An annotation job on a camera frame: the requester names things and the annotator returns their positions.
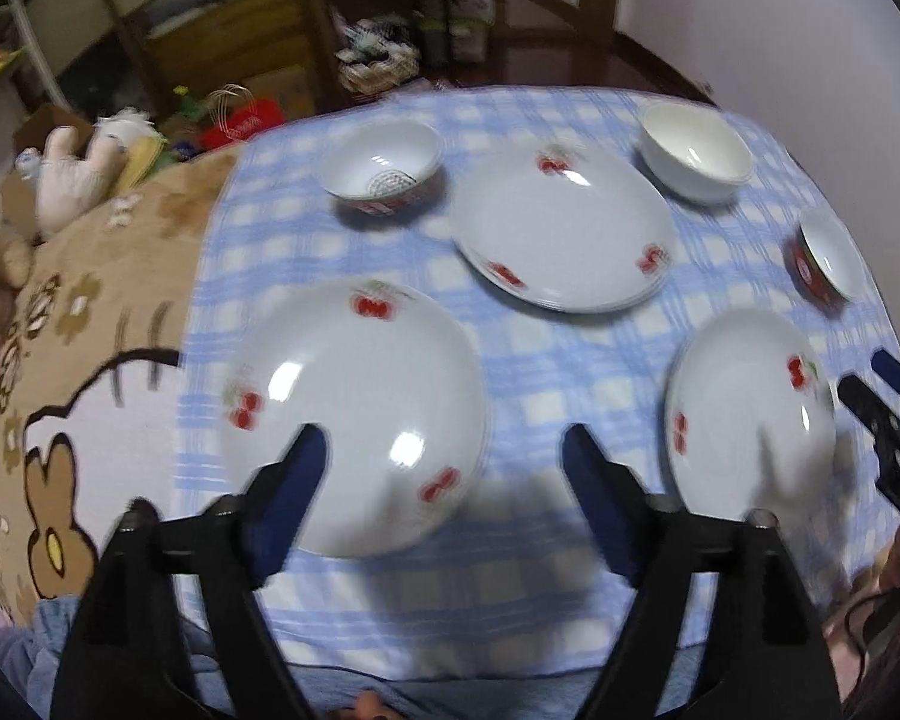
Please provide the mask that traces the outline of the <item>wicker basket with items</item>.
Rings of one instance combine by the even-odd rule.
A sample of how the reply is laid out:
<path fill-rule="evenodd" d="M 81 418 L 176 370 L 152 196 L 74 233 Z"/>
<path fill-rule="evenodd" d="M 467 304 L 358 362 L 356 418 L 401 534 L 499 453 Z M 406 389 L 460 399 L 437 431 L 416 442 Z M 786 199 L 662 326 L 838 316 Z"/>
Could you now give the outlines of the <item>wicker basket with items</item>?
<path fill-rule="evenodd" d="M 406 18 L 383 15 L 343 21 L 338 34 L 338 80 L 347 93 L 372 98 L 418 78 L 421 54 Z"/>

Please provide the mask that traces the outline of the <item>red patterned bowl left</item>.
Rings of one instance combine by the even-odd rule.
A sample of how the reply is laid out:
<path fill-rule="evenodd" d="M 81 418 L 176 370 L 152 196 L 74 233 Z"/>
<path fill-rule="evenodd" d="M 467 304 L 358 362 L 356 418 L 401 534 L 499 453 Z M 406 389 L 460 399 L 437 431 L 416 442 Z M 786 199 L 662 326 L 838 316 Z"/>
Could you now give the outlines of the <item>red patterned bowl left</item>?
<path fill-rule="evenodd" d="M 388 216 L 414 205 L 442 167 L 443 138 L 427 124 L 401 119 L 361 125 L 330 146 L 318 184 L 349 210 Z"/>

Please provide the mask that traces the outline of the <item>large white bowl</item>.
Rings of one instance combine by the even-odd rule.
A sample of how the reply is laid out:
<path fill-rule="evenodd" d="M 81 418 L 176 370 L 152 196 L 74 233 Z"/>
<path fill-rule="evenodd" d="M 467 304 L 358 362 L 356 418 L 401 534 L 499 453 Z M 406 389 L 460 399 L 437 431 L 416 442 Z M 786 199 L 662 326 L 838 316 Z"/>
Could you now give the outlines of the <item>large white bowl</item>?
<path fill-rule="evenodd" d="M 640 115 L 639 153 L 680 199 L 728 205 L 754 171 L 751 149 L 713 107 L 656 101 Z"/>

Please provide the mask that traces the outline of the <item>wooden cabinet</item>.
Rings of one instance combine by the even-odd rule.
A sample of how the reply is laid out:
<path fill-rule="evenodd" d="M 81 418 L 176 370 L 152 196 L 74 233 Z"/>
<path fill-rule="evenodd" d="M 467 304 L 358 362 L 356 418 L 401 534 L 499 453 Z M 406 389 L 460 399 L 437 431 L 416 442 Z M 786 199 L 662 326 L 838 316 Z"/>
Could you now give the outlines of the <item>wooden cabinet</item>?
<path fill-rule="evenodd" d="M 318 112 L 340 102 L 326 0 L 102 0 L 159 119 L 184 86 L 204 98 L 298 65 Z"/>

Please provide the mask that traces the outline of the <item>cardboard box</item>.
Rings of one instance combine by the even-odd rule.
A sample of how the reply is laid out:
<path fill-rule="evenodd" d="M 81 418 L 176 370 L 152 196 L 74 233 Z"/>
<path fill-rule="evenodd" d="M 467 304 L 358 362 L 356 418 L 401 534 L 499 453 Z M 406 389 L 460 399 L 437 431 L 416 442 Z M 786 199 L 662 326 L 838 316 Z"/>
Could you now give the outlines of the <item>cardboard box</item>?
<path fill-rule="evenodd" d="M 14 132 L 14 154 L 20 154 L 27 148 L 33 148 L 43 153 L 46 138 L 50 137 L 50 133 L 58 127 L 74 128 L 76 135 L 73 138 L 71 153 L 74 156 L 82 156 L 86 151 L 87 143 L 94 135 L 94 126 L 86 119 L 82 119 L 80 115 L 53 103 L 43 103 L 37 107 L 34 114 L 30 115 L 29 119 Z"/>

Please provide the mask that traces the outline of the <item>red patterned bowl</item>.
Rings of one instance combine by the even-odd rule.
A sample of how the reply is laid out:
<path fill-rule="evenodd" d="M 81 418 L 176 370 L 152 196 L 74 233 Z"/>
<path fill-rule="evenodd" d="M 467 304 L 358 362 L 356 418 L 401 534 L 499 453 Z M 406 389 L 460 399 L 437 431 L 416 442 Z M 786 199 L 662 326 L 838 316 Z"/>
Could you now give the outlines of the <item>red patterned bowl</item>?
<path fill-rule="evenodd" d="M 414 205 L 442 167 L 443 138 L 427 124 L 401 119 L 361 125 L 330 146 L 318 184 L 349 210 L 388 216 Z"/>
<path fill-rule="evenodd" d="M 824 208 L 806 210 L 788 243 L 798 288 L 829 314 L 865 296 L 865 262 L 845 224 Z"/>

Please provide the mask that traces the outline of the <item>pink plush toy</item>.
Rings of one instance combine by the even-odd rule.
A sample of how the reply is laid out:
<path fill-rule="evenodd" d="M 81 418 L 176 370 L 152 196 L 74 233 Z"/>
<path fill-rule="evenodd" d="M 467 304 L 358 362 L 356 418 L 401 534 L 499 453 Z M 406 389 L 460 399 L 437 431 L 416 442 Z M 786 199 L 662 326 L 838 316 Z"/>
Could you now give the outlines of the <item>pink plush toy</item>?
<path fill-rule="evenodd" d="M 146 112 L 125 107 L 100 117 L 82 156 L 71 153 L 73 127 L 58 127 L 45 151 L 16 154 L 20 177 L 34 189 L 35 224 L 50 239 L 80 216 L 141 181 L 164 149 L 164 137 Z"/>

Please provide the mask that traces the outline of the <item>blue checked tablecloth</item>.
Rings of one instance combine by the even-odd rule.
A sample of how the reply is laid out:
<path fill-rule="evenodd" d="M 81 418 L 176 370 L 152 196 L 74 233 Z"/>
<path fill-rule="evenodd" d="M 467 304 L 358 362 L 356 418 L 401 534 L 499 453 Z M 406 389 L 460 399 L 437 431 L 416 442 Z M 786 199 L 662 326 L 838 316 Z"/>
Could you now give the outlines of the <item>blue checked tablecloth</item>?
<path fill-rule="evenodd" d="M 226 486 L 214 417 L 233 344 L 297 284 L 343 275 L 408 284 L 470 335 L 486 372 L 493 435 L 460 513 L 419 546 L 368 561 L 296 554 L 260 601 L 287 660 L 383 678 L 546 674 L 600 665 L 631 595 L 608 574 L 559 466 L 560 434 L 592 429 L 611 457 L 660 486 L 658 408 L 686 338 L 722 310 L 759 305 L 809 338 L 829 377 L 866 372 L 898 339 L 878 293 L 828 317 L 798 293 L 784 242 L 823 197 L 769 132 L 736 128 L 756 169 L 740 201 L 674 209 L 679 241 L 662 291 L 612 317 L 551 314 L 464 265 L 445 211 L 346 221 L 318 187 L 323 153 L 368 122 L 411 117 L 445 143 L 459 179 L 505 142 L 598 143 L 631 153 L 642 94 L 498 88 L 421 94 L 276 128 L 245 146 L 215 205 L 191 294 L 176 418 L 175 505 Z"/>

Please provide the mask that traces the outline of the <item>brown cartoon blanket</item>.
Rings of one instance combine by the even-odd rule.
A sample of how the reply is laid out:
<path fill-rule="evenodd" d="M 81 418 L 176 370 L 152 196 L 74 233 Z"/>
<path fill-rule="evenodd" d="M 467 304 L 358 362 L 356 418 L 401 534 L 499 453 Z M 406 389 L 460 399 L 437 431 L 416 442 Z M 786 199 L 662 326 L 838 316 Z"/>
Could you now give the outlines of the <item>brown cartoon blanket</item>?
<path fill-rule="evenodd" d="M 89 211 L 0 293 L 0 624 L 82 592 L 131 500 L 170 512 L 183 330 L 238 156 L 177 164 Z"/>

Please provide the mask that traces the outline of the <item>cherry plate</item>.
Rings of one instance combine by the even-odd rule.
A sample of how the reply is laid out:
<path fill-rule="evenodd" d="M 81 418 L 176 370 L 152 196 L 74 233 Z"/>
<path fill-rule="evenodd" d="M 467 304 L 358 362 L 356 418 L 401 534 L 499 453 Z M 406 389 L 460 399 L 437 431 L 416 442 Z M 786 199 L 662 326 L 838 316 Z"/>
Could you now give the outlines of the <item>cherry plate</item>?
<path fill-rule="evenodd" d="M 823 500 L 836 406 L 809 339 L 772 310 L 710 319 L 674 363 L 665 397 L 670 475 L 697 515 L 772 512 L 786 532 Z"/>
<path fill-rule="evenodd" d="M 219 387 L 233 483 L 306 424 L 328 466 L 299 546 L 334 559 L 406 550 L 460 507 L 482 470 L 489 401 L 476 349 L 408 286 L 341 278 L 290 291 L 235 346 Z"/>
<path fill-rule="evenodd" d="M 606 314 L 650 298 L 670 271 L 670 207 L 619 154 L 507 143 L 453 182 L 453 241 L 505 293 L 564 314 Z"/>

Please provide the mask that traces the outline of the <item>red paper shopping bag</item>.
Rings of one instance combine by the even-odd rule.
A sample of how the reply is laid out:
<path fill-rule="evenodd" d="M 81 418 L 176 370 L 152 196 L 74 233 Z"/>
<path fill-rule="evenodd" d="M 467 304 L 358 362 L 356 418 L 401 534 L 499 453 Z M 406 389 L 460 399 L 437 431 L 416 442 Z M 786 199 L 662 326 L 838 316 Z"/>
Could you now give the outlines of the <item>red paper shopping bag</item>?
<path fill-rule="evenodd" d="M 226 85 L 209 93 L 203 101 L 209 125 L 201 130 L 199 146 L 203 151 L 244 143 L 283 125 L 284 112 L 276 101 L 256 98 L 242 85 Z"/>

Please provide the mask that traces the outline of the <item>red patterned bowl right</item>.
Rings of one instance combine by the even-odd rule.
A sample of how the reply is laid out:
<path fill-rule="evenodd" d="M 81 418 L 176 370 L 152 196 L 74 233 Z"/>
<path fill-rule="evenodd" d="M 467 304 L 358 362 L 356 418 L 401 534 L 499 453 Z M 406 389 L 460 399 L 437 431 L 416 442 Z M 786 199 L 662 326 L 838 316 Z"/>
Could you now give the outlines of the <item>red patterned bowl right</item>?
<path fill-rule="evenodd" d="M 806 210 L 788 243 L 798 288 L 829 314 L 865 296 L 865 262 L 845 224 L 824 208 Z"/>

